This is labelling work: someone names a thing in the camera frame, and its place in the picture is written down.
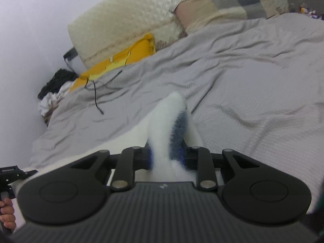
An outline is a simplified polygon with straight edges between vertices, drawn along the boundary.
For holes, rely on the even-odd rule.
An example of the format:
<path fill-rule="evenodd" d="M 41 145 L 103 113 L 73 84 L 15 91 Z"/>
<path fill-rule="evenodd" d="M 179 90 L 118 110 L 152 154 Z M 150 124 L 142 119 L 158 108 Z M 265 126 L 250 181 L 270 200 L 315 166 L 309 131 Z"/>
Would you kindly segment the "person left hand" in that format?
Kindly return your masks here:
<path fill-rule="evenodd" d="M 16 218 L 14 215 L 13 203 L 10 198 L 1 201 L 1 223 L 5 228 L 13 232 L 16 229 Z"/>

